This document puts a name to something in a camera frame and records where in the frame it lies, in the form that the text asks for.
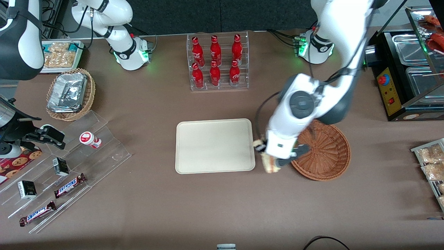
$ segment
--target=red emergency stop button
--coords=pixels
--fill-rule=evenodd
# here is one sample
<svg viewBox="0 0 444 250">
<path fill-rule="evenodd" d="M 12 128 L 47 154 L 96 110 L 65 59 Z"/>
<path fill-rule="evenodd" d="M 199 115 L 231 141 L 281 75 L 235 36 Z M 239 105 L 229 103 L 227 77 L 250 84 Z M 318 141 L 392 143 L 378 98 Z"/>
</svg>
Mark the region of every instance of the red emergency stop button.
<svg viewBox="0 0 444 250">
<path fill-rule="evenodd" d="M 390 82 L 390 77 L 387 74 L 384 74 L 378 78 L 378 83 L 382 86 L 386 86 Z"/>
</svg>

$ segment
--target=clear acrylic display stand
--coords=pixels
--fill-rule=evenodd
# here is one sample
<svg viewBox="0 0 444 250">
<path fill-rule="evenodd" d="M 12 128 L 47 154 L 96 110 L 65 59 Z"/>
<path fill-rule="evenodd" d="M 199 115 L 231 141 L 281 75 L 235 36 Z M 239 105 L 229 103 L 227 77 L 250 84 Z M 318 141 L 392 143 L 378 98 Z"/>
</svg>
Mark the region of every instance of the clear acrylic display stand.
<svg viewBox="0 0 444 250">
<path fill-rule="evenodd" d="M 232 62 L 231 47 L 234 43 L 234 35 L 241 35 L 242 43 L 242 64 L 239 65 L 240 76 L 239 85 L 232 87 L 230 85 L 230 68 Z M 203 57 L 205 59 L 205 66 L 200 68 L 203 73 L 204 87 L 197 89 L 193 81 L 193 69 L 191 65 L 195 62 L 193 57 L 193 43 L 191 38 L 197 37 L 199 44 L 203 49 Z M 218 42 L 222 49 L 222 64 L 219 66 L 221 71 L 220 85 L 215 87 L 211 84 L 210 68 L 211 68 L 211 36 L 218 36 Z M 206 91 L 206 90 L 233 90 L 233 89 L 247 89 L 250 85 L 250 54 L 249 54 L 249 42 L 248 32 L 225 32 L 225 33 L 212 33 L 212 34 L 191 34 L 186 36 L 186 51 L 188 55 L 188 70 L 190 72 L 190 85 L 192 91 Z"/>
<path fill-rule="evenodd" d="M 43 218 L 38 218 L 25 226 L 29 233 L 40 232 L 47 224 L 64 212 L 70 205 L 76 202 L 97 182 L 102 180 L 111 171 L 126 161 L 131 155 L 126 148 L 112 135 L 105 126 L 106 121 L 90 111 L 81 119 L 71 123 L 63 132 L 66 147 L 60 150 L 52 145 L 39 145 L 43 154 L 21 170 L 12 180 L 0 186 L 0 198 L 2 211 L 8 218 L 17 221 L 22 217 L 32 214 L 34 211 L 54 201 L 57 210 L 50 212 Z M 98 149 L 81 144 L 79 136 L 82 132 L 90 131 L 102 140 Z M 70 173 L 68 176 L 56 175 L 52 166 L 52 160 L 61 157 L 66 160 Z M 54 191 L 83 173 L 87 180 L 76 186 L 68 194 L 56 199 Z M 17 182 L 33 181 L 36 186 L 37 197 L 34 199 L 21 199 Z"/>
</svg>

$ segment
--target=red bottle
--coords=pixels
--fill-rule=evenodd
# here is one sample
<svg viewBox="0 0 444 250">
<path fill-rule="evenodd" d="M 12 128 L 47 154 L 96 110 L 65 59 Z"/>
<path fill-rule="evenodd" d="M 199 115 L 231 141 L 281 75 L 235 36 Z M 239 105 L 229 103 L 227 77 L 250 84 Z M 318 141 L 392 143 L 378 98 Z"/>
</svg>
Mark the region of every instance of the red bottle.
<svg viewBox="0 0 444 250">
<path fill-rule="evenodd" d="M 203 50 L 202 47 L 199 44 L 199 39 L 197 37 L 193 37 L 191 39 L 193 43 L 193 57 L 194 60 L 197 62 L 198 66 L 202 68 L 205 65 L 205 59 L 203 58 Z"/>
<path fill-rule="evenodd" d="M 203 88 L 203 74 L 197 63 L 193 63 L 193 81 L 197 89 Z"/>
<path fill-rule="evenodd" d="M 239 75 L 241 74 L 241 71 L 238 67 L 238 61 L 233 60 L 231 62 L 231 68 L 230 68 L 230 85 L 231 87 L 237 87 L 239 86 Z"/>
<path fill-rule="evenodd" d="M 231 47 L 231 52 L 233 54 L 233 60 L 238 61 L 238 65 L 242 64 L 242 44 L 241 44 L 241 35 L 234 35 L 234 43 Z"/>
<path fill-rule="evenodd" d="M 211 61 L 210 77 L 211 77 L 211 84 L 215 87 L 219 86 L 221 80 L 221 71 L 218 67 L 217 62 L 214 60 Z"/>
<path fill-rule="evenodd" d="M 222 64 L 222 50 L 221 46 L 218 43 L 218 37 L 217 36 L 211 36 L 211 59 L 216 61 L 218 66 Z"/>
</svg>

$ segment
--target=small black box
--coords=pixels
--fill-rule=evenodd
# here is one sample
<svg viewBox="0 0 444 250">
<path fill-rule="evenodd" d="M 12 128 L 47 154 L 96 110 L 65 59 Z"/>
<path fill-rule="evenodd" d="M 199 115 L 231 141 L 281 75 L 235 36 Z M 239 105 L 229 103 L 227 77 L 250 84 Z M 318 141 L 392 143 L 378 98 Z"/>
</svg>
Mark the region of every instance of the small black box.
<svg viewBox="0 0 444 250">
<path fill-rule="evenodd" d="M 54 158 L 52 160 L 52 165 L 54 166 L 55 174 L 60 176 L 67 176 L 69 175 L 69 169 L 68 165 L 66 164 L 66 161 L 62 158 Z"/>
<path fill-rule="evenodd" d="M 32 181 L 19 181 L 17 186 L 19 187 L 20 197 L 22 197 L 22 199 L 37 197 L 36 186 Z"/>
</svg>

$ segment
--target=wicker basket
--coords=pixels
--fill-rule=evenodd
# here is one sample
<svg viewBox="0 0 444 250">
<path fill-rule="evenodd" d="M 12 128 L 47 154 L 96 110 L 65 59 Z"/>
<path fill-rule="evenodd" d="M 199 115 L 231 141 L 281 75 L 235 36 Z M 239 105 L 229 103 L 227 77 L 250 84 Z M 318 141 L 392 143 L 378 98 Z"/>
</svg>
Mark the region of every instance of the wicker basket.
<svg viewBox="0 0 444 250">
<path fill-rule="evenodd" d="M 329 181 L 341 176 L 350 164 L 350 145 L 344 134 L 333 125 L 317 120 L 297 138 L 308 144 L 310 151 L 292 161 L 296 170 L 316 181 Z"/>
<path fill-rule="evenodd" d="M 46 108 L 46 111 L 48 112 L 48 114 L 54 119 L 63 120 L 63 121 L 75 121 L 75 120 L 82 118 L 84 115 L 86 115 L 86 113 L 88 113 L 91 110 L 91 106 L 94 101 L 94 94 L 95 94 L 94 79 L 91 77 L 91 75 L 88 73 L 88 71 L 86 71 L 84 69 L 73 69 L 73 70 L 70 70 L 67 72 L 63 72 L 62 75 L 74 74 L 74 73 L 83 73 L 88 77 L 85 95 L 83 97 L 82 109 L 77 113 L 56 113 L 56 112 L 52 112 L 51 110 Z M 54 88 L 54 83 L 56 82 L 56 79 L 57 78 L 55 78 L 54 81 L 52 81 L 52 84 L 49 87 L 48 94 L 46 95 L 46 101 L 49 101 L 49 98 L 51 96 L 52 89 Z"/>
</svg>

